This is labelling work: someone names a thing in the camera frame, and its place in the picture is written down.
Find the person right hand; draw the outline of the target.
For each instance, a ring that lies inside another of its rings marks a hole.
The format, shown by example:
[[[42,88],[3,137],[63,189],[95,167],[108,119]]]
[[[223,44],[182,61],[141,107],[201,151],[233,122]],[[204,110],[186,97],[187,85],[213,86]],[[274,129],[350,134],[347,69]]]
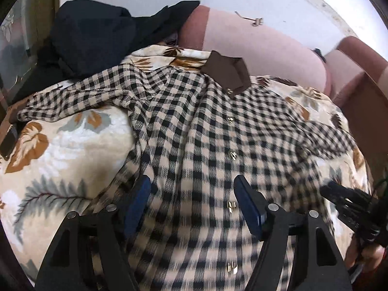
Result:
[[[380,265],[384,255],[384,247],[378,244],[371,244],[360,251],[358,249],[357,237],[354,234],[345,254],[345,267],[350,269],[356,264],[357,259],[359,259],[359,262],[364,264],[363,272],[372,272]]]

